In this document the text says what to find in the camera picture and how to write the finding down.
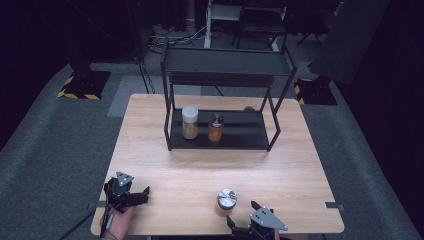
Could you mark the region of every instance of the black chair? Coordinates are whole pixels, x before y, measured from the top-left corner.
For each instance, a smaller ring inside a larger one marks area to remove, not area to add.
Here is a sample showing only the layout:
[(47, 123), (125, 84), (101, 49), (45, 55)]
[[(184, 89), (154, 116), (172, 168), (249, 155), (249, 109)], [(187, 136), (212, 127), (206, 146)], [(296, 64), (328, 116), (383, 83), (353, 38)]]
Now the black chair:
[(316, 1), (314, 9), (309, 14), (309, 24), (307, 24), (307, 32), (305, 36), (297, 43), (300, 45), (310, 35), (314, 35), (315, 39), (321, 45), (318, 36), (328, 34), (336, 19), (336, 10), (340, 4), (339, 0), (321, 0)]
[(280, 50), (284, 51), (287, 31), (283, 18), (288, 5), (288, 0), (245, 0), (232, 44), (237, 38), (237, 48), (240, 48), (242, 36), (263, 37), (268, 39), (272, 48), (271, 44), (278, 36), (282, 36), (283, 43)]

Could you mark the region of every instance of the black metal shelf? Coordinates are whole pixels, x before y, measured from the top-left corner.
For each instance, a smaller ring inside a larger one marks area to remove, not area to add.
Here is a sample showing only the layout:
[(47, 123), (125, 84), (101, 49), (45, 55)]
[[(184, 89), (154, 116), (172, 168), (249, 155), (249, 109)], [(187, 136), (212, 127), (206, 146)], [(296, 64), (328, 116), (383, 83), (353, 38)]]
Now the black metal shelf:
[[(283, 52), (181, 48), (170, 47), (166, 39), (160, 64), (167, 110), (164, 132), (169, 151), (174, 148), (271, 150), (281, 132), (277, 112), (297, 71), (286, 46)], [(276, 76), (288, 79), (274, 106), (270, 92)], [(174, 85), (254, 87), (267, 91), (261, 108), (256, 111), (199, 109), (199, 135), (187, 140), (181, 134), (182, 110), (175, 108)], [(262, 115), (267, 102), (276, 129), (271, 141)], [(207, 136), (213, 113), (221, 113), (225, 118), (224, 134), (219, 142), (209, 141)]]
[[(224, 134), (219, 142), (208, 139), (208, 121), (212, 114), (225, 116)], [(181, 109), (172, 114), (170, 145), (173, 148), (201, 149), (253, 149), (267, 150), (269, 147), (265, 123), (260, 111), (199, 110), (199, 135), (187, 140), (181, 135)]]

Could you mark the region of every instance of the glass jar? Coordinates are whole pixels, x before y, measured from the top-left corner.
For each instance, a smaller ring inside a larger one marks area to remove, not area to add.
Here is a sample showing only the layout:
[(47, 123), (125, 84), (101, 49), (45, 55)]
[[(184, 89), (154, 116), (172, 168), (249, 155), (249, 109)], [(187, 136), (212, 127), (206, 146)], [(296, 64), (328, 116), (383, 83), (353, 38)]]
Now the glass jar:
[(196, 106), (187, 105), (182, 110), (183, 115), (183, 128), (182, 135), (185, 139), (194, 139), (199, 134), (199, 126), (197, 124), (197, 118), (199, 110)]
[(209, 131), (208, 131), (208, 138), (212, 142), (218, 142), (222, 138), (222, 134), (224, 131), (224, 117), (219, 114), (215, 113), (211, 116), (209, 120)]

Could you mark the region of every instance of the gray carpet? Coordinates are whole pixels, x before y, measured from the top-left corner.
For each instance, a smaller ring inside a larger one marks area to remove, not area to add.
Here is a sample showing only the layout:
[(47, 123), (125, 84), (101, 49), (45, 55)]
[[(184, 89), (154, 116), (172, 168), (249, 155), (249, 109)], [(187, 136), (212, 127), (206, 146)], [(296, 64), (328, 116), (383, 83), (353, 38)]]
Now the gray carpet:
[[(306, 65), (319, 45), (310, 38), (297, 46), (300, 38), (288, 39), (300, 66), (297, 77), (313, 78)], [(230, 34), (223, 34), (212, 40), (212, 47), (231, 47), (231, 39)], [(242, 41), (243, 47), (264, 48), (259, 44)], [(145, 56), (154, 82), (160, 76), (158, 59), (151, 52)], [(129, 94), (145, 89), (140, 78), (133, 77), (140, 76), (137, 65), (95, 63), (91, 67), (112, 72), (102, 100), (57, 98), (72, 72), (65, 67), (48, 82), (1, 151), (0, 239), (59, 239), (96, 204), (122, 123), (122, 117), (115, 116), (122, 116)], [(301, 107), (335, 199), (345, 208), (341, 212), (345, 231), (327, 234), (326, 238), (421, 239), (384, 178), (349, 107), (335, 85), (330, 87), (337, 106)], [(200, 92), (216, 94), (213, 91), (202, 88)], [(229, 89), (223, 92), (257, 94)], [(292, 88), (289, 97), (294, 97)], [(67, 239), (96, 239), (90, 226), (91, 218)], [(323, 238), (313, 234), (311, 239)]]
[[(150, 79), (151, 84), (149, 84), (148, 79), (146, 79), (146, 85), (149, 93), (163, 94), (162, 77), (152, 76)], [(113, 98), (113, 102), (110, 105), (107, 116), (124, 117), (131, 95), (134, 93), (147, 93), (146, 85), (140, 75), (122, 76), (118, 91)], [(178, 95), (200, 95), (200, 86), (175, 86), (174, 92)]]

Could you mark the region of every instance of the bottle cap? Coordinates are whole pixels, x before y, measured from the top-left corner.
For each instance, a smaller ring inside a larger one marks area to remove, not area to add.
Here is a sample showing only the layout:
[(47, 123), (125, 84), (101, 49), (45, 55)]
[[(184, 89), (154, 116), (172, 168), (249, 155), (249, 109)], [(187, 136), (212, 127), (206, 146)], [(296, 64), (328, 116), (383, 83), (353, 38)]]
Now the bottle cap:
[(224, 117), (219, 113), (215, 113), (211, 116), (209, 124), (212, 127), (222, 127), (222, 125), (224, 124)]
[(183, 108), (183, 121), (186, 123), (194, 123), (197, 121), (199, 110), (196, 106), (187, 105)]
[(231, 188), (224, 188), (218, 193), (218, 205), (224, 210), (232, 209), (237, 203), (236, 193)]

